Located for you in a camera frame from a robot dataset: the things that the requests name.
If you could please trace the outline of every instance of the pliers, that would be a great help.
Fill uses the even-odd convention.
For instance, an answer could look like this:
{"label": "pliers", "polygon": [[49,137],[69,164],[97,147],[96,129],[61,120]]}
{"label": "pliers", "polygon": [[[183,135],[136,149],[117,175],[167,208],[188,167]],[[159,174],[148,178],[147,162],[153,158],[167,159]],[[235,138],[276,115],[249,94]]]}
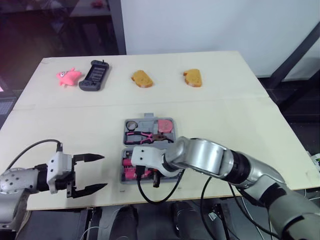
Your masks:
{"label": "pliers", "polygon": [[145,139],[142,139],[140,141],[125,141],[124,144],[127,144],[127,145],[152,144],[154,141],[163,141],[163,140],[167,140],[169,143],[174,142],[163,134],[153,134],[152,132],[149,132],[149,131],[128,131],[125,133],[125,135],[126,136],[140,135],[140,136],[146,137]]}

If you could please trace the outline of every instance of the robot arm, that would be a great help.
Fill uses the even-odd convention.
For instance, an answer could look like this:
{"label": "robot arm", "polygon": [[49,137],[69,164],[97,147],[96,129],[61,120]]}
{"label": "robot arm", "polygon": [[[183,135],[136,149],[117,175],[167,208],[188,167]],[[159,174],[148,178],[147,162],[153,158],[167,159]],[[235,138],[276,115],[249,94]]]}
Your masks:
{"label": "robot arm", "polygon": [[104,158],[97,154],[69,155],[57,151],[47,164],[33,168],[11,168],[0,175],[0,238],[2,235],[15,238],[20,229],[30,194],[66,189],[67,198],[79,198],[95,193],[107,183],[86,186],[76,190],[74,166],[79,161],[92,162]]}
{"label": "robot arm", "polygon": [[252,204],[266,207],[270,221],[282,239],[320,239],[320,209],[291,191],[271,166],[212,141],[180,137],[168,150],[136,146],[132,165],[159,170],[173,177],[181,169],[229,182]]}

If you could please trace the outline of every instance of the toast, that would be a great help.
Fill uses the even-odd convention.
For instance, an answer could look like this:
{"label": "toast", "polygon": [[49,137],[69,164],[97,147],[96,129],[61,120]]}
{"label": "toast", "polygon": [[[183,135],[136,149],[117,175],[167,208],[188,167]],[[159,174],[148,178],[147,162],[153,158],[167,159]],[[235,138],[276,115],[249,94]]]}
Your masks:
{"label": "toast", "polygon": [[199,69],[190,69],[183,73],[184,81],[191,87],[201,87],[202,79]]}
{"label": "toast", "polygon": [[151,87],[154,82],[152,79],[143,71],[143,70],[138,70],[136,71],[131,79],[137,84],[140,88],[149,88]]}

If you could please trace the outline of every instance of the white table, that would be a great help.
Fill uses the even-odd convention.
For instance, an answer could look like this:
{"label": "white table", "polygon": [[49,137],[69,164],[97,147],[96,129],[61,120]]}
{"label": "white table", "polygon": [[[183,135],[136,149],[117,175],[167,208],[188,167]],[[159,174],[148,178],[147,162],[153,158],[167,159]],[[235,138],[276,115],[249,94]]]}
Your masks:
{"label": "white table", "polygon": [[[93,59],[104,59],[111,66],[101,91],[59,86],[57,72],[75,67],[86,74]],[[191,68],[200,69],[202,87],[185,84],[182,73]],[[138,69],[154,80],[153,87],[135,85],[130,77]],[[77,199],[67,199],[65,190],[34,194],[29,210],[144,202],[136,184],[120,183],[124,121],[143,118],[144,113],[173,118],[178,136],[210,139],[273,166],[292,189],[320,185],[320,175],[303,146],[237,52],[44,58],[0,131],[0,171],[26,146],[55,138],[64,143],[65,153],[106,157],[76,166],[79,189],[108,185]],[[54,151],[50,143],[35,147],[15,166],[46,163]],[[199,198],[206,179],[188,169],[170,199]],[[151,199],[160,200],[173,186],[142,187]],[[228,185],[218,179],[206,192],[206,197],[230,195]]]}

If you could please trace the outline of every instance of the tool case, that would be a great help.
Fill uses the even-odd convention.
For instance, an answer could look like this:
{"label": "tool case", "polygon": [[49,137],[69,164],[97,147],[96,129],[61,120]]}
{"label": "tool case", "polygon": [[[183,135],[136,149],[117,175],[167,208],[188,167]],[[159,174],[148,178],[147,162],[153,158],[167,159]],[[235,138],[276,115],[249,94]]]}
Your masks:
{"label": "tool case", "polygon": [[[167,149],[176,140],[176,125],[170,117],[158,118],[153,113],[145,113],[144,118],[126,119],[124,122],[123,144],[127,147],[121,152],[120,182],[136,184],[136,168],[131,165],[131,156],[135,146],[149,146]],[[145,168],[141,183],[155,185],[155,169]],[[176,182],[179,175],[174,177],[161,176],[161,182]]]}

